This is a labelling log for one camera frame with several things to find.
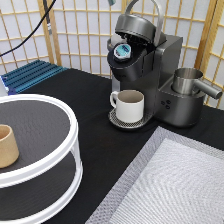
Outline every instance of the coffee maker handle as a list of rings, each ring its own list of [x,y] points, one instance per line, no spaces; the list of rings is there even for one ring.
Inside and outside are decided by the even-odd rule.
[[[129,5],[127,6],[125,10],[126,15],[130,14],[132,7],[137,1],[138,0],[133,0],[129,3]],[[158,0],[151,0],[151,1],[155,4],[157,12],[158,12],[158,22],[157,22],[157,27],[156,27],[155,37],[154,37],[154,45],[155,47],[157,47],[160,40],[160,34],[162,32],[164,13],[163,13],[163,8],[161,4],[158,2]]]

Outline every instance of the drip tray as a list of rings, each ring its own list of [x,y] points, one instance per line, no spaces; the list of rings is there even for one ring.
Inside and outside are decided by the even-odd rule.
[[[141,127],[143,127],[145,124],[147,124],[147,122],[152,118],[152,114],[149,113],[144,113],[143,118],[140,121],[137,121],[135,123],[125,123],[123,121],[120,121],[117,117],[116,117],[116,110],[112,109],[109,113],[109,120],[110,122],[116,126],[117,128],[123,129],[123,130],[127,130],[127,131],[134,131],[136,129],[139,129]]]

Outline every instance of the round dish rack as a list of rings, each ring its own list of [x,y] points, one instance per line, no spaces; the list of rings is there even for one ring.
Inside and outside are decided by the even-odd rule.
[[[0,169],[0,223],[42,223],[69,203],[81,182],[76,117],[55,98],[14,95],[0,98],[0,123],[12,127],[20,152]]]

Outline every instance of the cup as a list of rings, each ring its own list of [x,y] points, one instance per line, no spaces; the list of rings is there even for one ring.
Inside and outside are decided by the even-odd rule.
[[[0,168],[11,165],[18,157],[19,150],[12,128],[0,125]]]
[[[136,90],[114,91],[110,95],[110,103],[116,108],[116,116],[125,123],[140,121],[144,115],[144,95]]]

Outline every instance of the white mug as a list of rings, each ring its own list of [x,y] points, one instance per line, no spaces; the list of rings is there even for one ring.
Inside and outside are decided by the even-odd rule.
[[[110,103],[116,108],[116,116],[120,121],[134,123],[143,118],[144,95],[136,90],[114,91],[110,95]]]

